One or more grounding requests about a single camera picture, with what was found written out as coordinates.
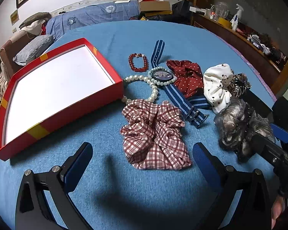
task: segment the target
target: blue striped watch strap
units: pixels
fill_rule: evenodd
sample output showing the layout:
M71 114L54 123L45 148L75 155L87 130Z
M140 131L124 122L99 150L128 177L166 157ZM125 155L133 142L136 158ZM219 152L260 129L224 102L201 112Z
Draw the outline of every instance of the blue striped watch strap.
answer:
M158 40L156 42L153 55L151 56L151 65L153 68L158 66L158 62L163 53L164 45L165 43L162 40ZM178 91L177 87L174 84L162 86L162 88L165 90L165 93L168 95L172 103L176 107L181 109L184 118L190 123L193 123L196 128L200 128L202 123L209 115L203 114L197 108L199 108L200 106L205 106L204 104L207 103L207 101L194 99L193 105L183 96L180 91Z
M211 104L207 101L204 95L200 96L192 96L188 98L188 101L191 105L193 105L197 109L210 109Z

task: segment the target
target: red beaded bracelet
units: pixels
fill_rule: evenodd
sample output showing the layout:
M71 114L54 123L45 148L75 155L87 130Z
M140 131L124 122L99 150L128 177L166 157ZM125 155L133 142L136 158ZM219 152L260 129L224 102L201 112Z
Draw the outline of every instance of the red beaded bracelet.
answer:
M142 68L134 67L134 64L133 64L133 58L134 57L137 57L137 58L143 57L144 66ZM144 54L141 54L141 53L132 53L132 54L130 54L130 56L129 56L129 65L130 65L131 70L133 70L135 72L142 73L142 72L146 72L148 70L147 58L146 58L146 56Z

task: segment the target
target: spray bottle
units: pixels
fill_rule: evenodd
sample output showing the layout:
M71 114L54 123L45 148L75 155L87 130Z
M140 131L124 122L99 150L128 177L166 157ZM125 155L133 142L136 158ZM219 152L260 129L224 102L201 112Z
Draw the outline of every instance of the spray bottle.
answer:
M232 18L232 20L230 21L230 22L232 23L232 29L233 29L234 31L236 31L237 26L238 26L238 21L241 20L242 11L244 11L244 9L243 9L239 4L237 4L237 6L238 6L238 7L237 7L236 9L238 9L238 11L237 11L237 13L234 15L234 17Z
M230 22L232 23L233 31L236 31L238 27L238 16L236 15L235 19L233 18Z
M237 6L238 7L236 9L238 9L238 11L234 15L233 19L235 19L235 17L237 16L238 17L238 21L241 21L242 11L244 11L244 9L239 4L237 4Z

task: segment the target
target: metal screw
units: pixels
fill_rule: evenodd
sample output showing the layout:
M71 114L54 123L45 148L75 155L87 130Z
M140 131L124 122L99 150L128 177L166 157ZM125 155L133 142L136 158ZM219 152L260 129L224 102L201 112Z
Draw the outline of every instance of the metal screw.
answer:
M51 170L52 172L58 172L60 170L60 166L54 166Z
M262 174L262 172L261 172L260 169L255 169L255 173L256 173L257 175L261 175L261 174Z
M228 172L233 172L233 171L235 170L234 167L231 166L231 165L227 165L227 166L225 167L225 169L226 169Z
M25 175L30 175L31 174L31 170L26 170L25 171Z

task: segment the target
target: yellow container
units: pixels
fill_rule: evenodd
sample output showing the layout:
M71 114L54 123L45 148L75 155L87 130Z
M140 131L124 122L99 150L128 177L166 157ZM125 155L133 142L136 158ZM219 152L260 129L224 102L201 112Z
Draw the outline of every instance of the yellow container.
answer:
M220 17L220 18L218 19L218 23L221 24L221 25L223 25L224 27L231 28L231 23L230 23L230 21L225 20L225 19L222 18L222 17Z

